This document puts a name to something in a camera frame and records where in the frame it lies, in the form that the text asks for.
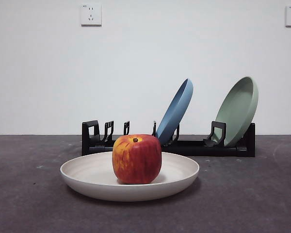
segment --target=white plate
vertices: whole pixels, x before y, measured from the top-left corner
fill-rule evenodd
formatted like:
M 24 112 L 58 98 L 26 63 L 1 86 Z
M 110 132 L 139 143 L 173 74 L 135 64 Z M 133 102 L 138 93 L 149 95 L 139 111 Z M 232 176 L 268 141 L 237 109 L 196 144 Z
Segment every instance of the white plate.
M 112 201 L 143 201 L 176 194 L 196 179 L 199 165 L 194 160 L 162 152 L 162 168 L 149 184 L 122 184 L 113 172 L 112 152 L 72 159 L 60 168 L 62 178 L 75 191 Z

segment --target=plate rim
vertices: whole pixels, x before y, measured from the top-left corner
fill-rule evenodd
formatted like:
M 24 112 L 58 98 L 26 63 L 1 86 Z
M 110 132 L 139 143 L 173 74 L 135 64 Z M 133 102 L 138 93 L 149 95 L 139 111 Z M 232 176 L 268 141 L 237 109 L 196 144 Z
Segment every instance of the plate rim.
M 197 175 L 199 173 L 199 170 L 200 170 L 200 166 L 198 164 L 198 162 L 196 162 L 195 160 L 189 158 L 189 157 L 186 157 L 186 156 L 183 156 L 183 155 L 179 155 L 179 154 L 174 154 L 174 153 L 168 153 L 168 152 L 164 152 L 162 151 L 162 154 L 172 154 L 172 155 L 176 155 L 178 157 L 181 157 L 181 158 L 184 158 L 184 159 L 187 159 L 189 161 L 193 161 L 196 165 L 197 165 L 197 170 L 189 175 L 189 176 L 186 176 L 185 178 L 182 178 L 180 180 L 176 180 L 176 181 L 172 181 L 172 182 L 160 182 L 160 183 L 144 183 L 144 184 L 105 184 L 105 183 L 91 183 L 91 182 L 86 182 L 86 181 L 82 181 L 82 180 L 79 180 L 79 179 L 76 179 L 76 178 L 73 178 L 72 176 L 69 176 L 67 175 L 66 173 L 63 172 L 63 167 L 72 162 L 73 160 L 77 160 L 77 159 L 80 159 L 80 158 L 84 158 L 84 157 L 89 157 L 89 156 L 93 156 L 93 155 L 97 155 L 97 154 L 103 154 L 103 153 L 112 153 L 112 151 L 105 151 L 105 152 L 99 152 L 99 153 L 94 153 L 94 154 L 88 154 L 88 155 L 84 155 L 84 156 L 79 156 L 79 157 L 76 157 L 74 159 L 71 159 L 71 160 L 68 160 L 66 161 L 65 163 L 63 163 L 60 167 L 60 172 L 61 172 L 61 175 L 66 177 L 66 178 L 69 178 L 71 180 L 74 180 L 74 181 L 77 181 L 77 182 L 81 182 L 81 183 L 86 183 L 86 184 L 91 184 L 91 185 L 101 185 L 101 186 L 106 186 L 106 187 L 110 187 L 110 186 L 115 186 L 115 187 L 146 187 L 146 186 L 156 186 L 156 185 L 167 185 L 167 184 L 173 184 L 173 183 L 177 183 L 177 182 L 180 182 L 180 181 L 184 181 L 184 180 L 187 180 L 191 177 L 194 177 L 195 175 Z

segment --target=plate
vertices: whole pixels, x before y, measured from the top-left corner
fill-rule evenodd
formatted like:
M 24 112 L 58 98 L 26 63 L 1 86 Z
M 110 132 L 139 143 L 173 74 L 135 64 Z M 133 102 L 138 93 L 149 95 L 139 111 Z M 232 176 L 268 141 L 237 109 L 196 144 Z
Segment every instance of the plate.
M 171 101 L 162 121 L 156 131 L 156 137 L 161 145 L 164 145 L 174 135 L 186 109 L 189 106 L 193 94 L 193 84 L 186 79 Z
M 65 183 L 86 196 L 112 201 L 144 201 L 176 194 L 196 179 L 199 165 L 194 160 L 162 152 L 162 167 L 149 184 L 122 184 L 113 172 L 112 152 L 72 159 L 60 168 Z
M 257 109 L 258 86 L 250 77 L 240 79 L 224 99 L 216 121 L 226 123 L 224 146 L 233 147 L 249 128 Z M 212 140 L 221 138 L 221 130 L 215 128 Z

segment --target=white wall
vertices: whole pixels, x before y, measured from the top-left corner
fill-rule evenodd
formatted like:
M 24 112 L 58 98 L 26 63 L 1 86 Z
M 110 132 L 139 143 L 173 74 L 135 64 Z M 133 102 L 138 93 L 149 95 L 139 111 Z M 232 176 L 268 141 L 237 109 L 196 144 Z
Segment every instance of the white wall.
M 0 0 L 0 134 L 151 133 L 186 78 L 182 134 L 208 134 L 234 83 L 259 87 L 258 134 L 291 134 L 291 0 L 101 0 L 102 27 L 81 27 L 85 0 Z

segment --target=dish rack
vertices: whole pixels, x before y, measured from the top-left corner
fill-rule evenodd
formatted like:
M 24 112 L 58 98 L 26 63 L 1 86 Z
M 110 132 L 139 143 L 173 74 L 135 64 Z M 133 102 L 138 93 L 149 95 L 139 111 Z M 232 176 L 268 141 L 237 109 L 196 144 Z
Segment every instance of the dish rack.
M 89 134 L 89 128 L 94 128 L 94 134 Z M 101 139 L 97 120 L 82 123 L 82 156 L 112 151 L 115 143 L 113 138 L 114 121 L 105 123 L 104 136 Z M 251 123 L 243 137 L 233 147 L 225 147 L 226 124 L 218 121 L 211 123 L 211 133 L 203 140 L 179 140 L 179 128 L 170 140 L 162 145 L 163 152 L 180 154 L 183 156 L 233 156 L 255 157 L 255 123 Z M 212 140 L 214 129 L 221 129 L 221 138 Z M 124 123 L 123 135 L 129 134 L 129 121 Z M 156 122 L 153 122 L 153 136 L 156 135 Z

